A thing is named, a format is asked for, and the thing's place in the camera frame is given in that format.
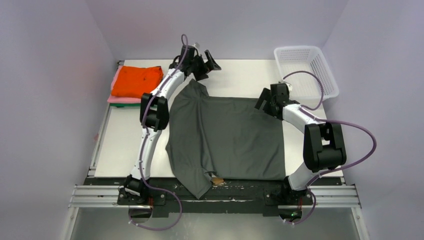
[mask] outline cable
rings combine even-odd
[[[323,103],[323,101],[324,101],[324,87],[323,87],[323,83],[318,79],[318,77],[317,76],[315,76],[315,74],[313,74],[312,72],[309,72],[309,71],[303,71],[303,70],[300,70],[300,71],[294,71],[294,72],[291,72],[291,73],[289,73],[289,74],[287,74],[285,77],[283,77],[282,79],[283,80],[285,80],[287,77],[290,77],[291,75],[294,75],[294,74],[300,74],[300,73],[304,73],[304,74],[309,74],[309,75],[311,75],[312,77],[314,77],[315,79],[316,79],[316,81],[318,82],[318,84],[319,84],[319,88],[320,88],[320,90],[321,90],[321,99],[319,100],[319,102],[318,102],[318,105],[316,106],[316,107],[314,107],[314,108],[312,108],[312,107],[309,107],[309,106],[306,106],[306,105],[301,105],[302,107],[304,107],[304,108],[306,108],[306,109],[309,109],[309,110],[311,110],[311,111],[315,111],[315,110],[317,110],[320,106],[321,106],[321,104]]]
[[[291,222],[291,224],[292,225],[298,225],[298,224],[301,224],[301,223],[303,223],[304,221],[306,221],[308,218],[309,218],[309,216],[311,216],[312,215],[312,212],[315,210],[315,207],[317,206],[317,197],[315,196],[315,194],[309,189],[309,188],[307,188],[307,192],[312,196],[312,198],[313,198],[313,205],[312,205],[312,208],[310,209],[310,211],[306,214],[306,216],[305,217],[302,217],[299,221],[297,221],[297,222]]]
[[[360,163],[362,163],[363,161],[365,161],[366,159],[368,159],[375,151],[376,151],[376,148],[377,148],[377,139],[376,139],[376,137],[373,135],[373,133],[371,133],[368,129],[366,129],[365,127],[363,127],[363,126],[360,126],[360,125],[357,125],[357,124],[355,124],[355,123],[351,123],[351,122],[347,122],[347,121],[340,121],[340,120],[329,120],[329,119],[322,119],[322,118],[318,118],[318,117],[316,117],[314,114],[312,114],[312,113],[310,113],[310,112],[308,112],[307,110],[305,110],[305,109],[309,109],[309,110],[311,110],[311,111],[314,111],[314,110],[317,110],[320,106],[321,106],[321,104],[323,103],[323,99],[324,99],[324,88],[323,88],[323,84],[321,83],[321,81],[318,79],[318,77],[317,76],[315,76],[313,73],[311,73],[311,72],[308,72],[308,71],[303,71],[303,70],[301,70],[301,71],[294,71],[294,72],[292,72],[292,73],[289,73],[289,74],[287,74],[285,77],[283,77],[282,79],[284,80],[284,79],[286,79],[287,77],[289,77],[289,76],[291,76],[291,75],[293,75],[293,74],[298,74],[298,73],[305,73],[305,74],[309,74],[309,75],[312,75],[315,79],[316,79],[316,81],[319,83],[319,86],[320,86],[320,88],[321,88],[321,98],[320,98],[320,100],[319,100],[319,103],[318,103],[318,105],[316,106],[316,107],[314,107],[314,108],[311,108],[311,107],[308,107],[308,106],[306,106],[306,105],[300,105],[300,111],[302,112],[302,113],[304,113],[305,115],[307,115],[308,117],[310,117],[310,118],[313,118],[314,120],[316,120],[316,121],[319,121],[319,122],[324,122],[324,123],[331,123],[331,124],[340,124],[340,125],[346,125],[346,126],[350,126],[350,127],[354,127],[354,128],[356,128],[356,129],[359,129],[359,130],[362,130],[362,131],[364,131],[366,134],[368,134],[370,137],[371,137],[371,140],[372,140],[372,148],[371,148],[371,150],[364,156],[364,157],[362,157],[361,159],[359,159],[359,160],[357,160],[357,161],[355,161],[355,162],[352,162],[352,163],[350,163],[350,164],[348,164],[348,165],[345,165],[345,166],[341,166],[341,167],[339,167],[339,168],[336,168],[336,169],[333,169],[333,170],[327,170],[327,171],[323,171],[323,172],[321,172],[321,173],[319,173],[319,174],[317,174],[317,175],[315,175],[313,178],[311,178],[307,183],[306,183],[306,190],[312,195],[312,197],[313,197],[313,205],[312,205],[312,209],[308,212],[308,214],[305,216],[305,217],[303,217],[302,219],[300,219],[298,222],[292,222],[291,224],[292,225],[297,225],[297,224],[300,224],[300,223],[303,223],[304,221],[306,221],[306,219],[308,219],[309,218],[309,216],[311,216],[311,214],[312,214],[312,212],[314,211],[314,209],[315,209],[315,207],[316,207],[316,205],[317,205],[317,198],[316,198],[316,196],[314,195],[314,193],[311,191],[311,189],[309,188],[309,186],[311,186],[317,179],[319,179],[319,178],[321,178],[323,175],[325,175],[325,174],[329,174],[329,173],[334,173],[334,172],[337,172],[337,171],[341,171],[341,170],[345,170],[345,169],[348,169],[348,168],[351,168],[351,167],[353,167],[353,166],[356,166],[356,165],[358,165],[358,164],[360,164]]]
[[[140,168],[141,180],[146,185],[146,187],[148,187],[149,189],[162,191],[162,192],[166,192],[166,193],[171,194],[176,199],[176,201],[178,202],[178,205],[179,205],[178,217],[176,218],[176,220],[172,224],[170,224],[166,227],[149,227],[149,226],[144,226],[144,225],[138,224],[138,223],[133,221],[133,219],[131,218],[131,212],[128,211],[129,223],[131,223],[131,224],[133,224],[137,227],[147,229],[147,230],[152,230],[152,231],[163,231],[163,230],[167,230],[167,229],[172,228],[173,226],[175,226],[180,221],[181,216],[183,215],[183,205],[181,204],[181,200],[177,197],[177,195],[175,193],[173,193],[172,191],[168,190],[168,189],[154,187],[154,186],[149,185],[147,183],[146,179],[145,179],[145,176],[143,175],[143,166],[142,166],[143,151],[144,151],[144,148],[145,148],[145,145],[146,145],[147,138],[150,135],[149,128],[147,128],[147,126],[146,126],[147,113],[150,109],[150,106],[152,105],[153,99],[155,99],[155,97],[162,92],[162,88],[174,76],[174,74],[181,68],[181,64],[182,64],[182,62],[185,59],[186,54],[187,54],[187,49],[189,49],[189,39],[187,38],[187,35],[185,35],[185,34],[181,35],[181,42],[182,42],[183,45],[185,45],[185,50],[184,50],[184,53],[182,54],[181,60],[178,62],[178,65],[176,66],[175,70],[163,81],[163,84],[160,85],[159,89],[156,91],[156,93],[148,101],[147,107],[146,107],[146,109],[143,113],[143,118],[141,120],[142,127],[146,129],[146,135],[144,136],[143,142],[141,144],[140,161],[138,162],[138,166]]]

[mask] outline small brown object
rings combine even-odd
[[[213,185],[220,185],[224,183],[224,179],[220,177],[212,177]]]

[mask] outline folded orange shirt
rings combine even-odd
[[[164,72],[160,66],[148,68],[123,66],[110,94],[115,97],[140,99],[144,93],[153,91],[163,77]]]

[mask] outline white table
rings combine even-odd
[[[161,66],[163,72],[168,71],[172,60],[126,60],[125,66],[153,67]],[[257,99],[263,88],[277,83],[280,79],[274,60],[217,60],[221,71],[209,73],[209,78],[200,81],[207,87],[210,96],[243,97]],[[180,85],[168,100],[171,106],[175,96],[189,80]],[[326,118],[323,107],[313,112],[320,118]],[[138,159],[138,151],[142,137],[140,124],[140,108],[109,107],[105,126],[99,138],[98,150],[95,150],[94,177],[124,178],[130,174],[134,162]],[[283,121],[285,174],[292,174],[303,163],[303,134],[291,124]],[[162,131],[157,141],[151,164],[151,177],[174,178],[165,146],[168,143],[169,127]],[[342,177],[342,171],[326,175]]]

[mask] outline folded clothes stack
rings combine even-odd
[[[140,105],[142,95],[153,91],[161,83],[163,76],[160,66],[119,66],[113,77],[107,102],[116,107]]]

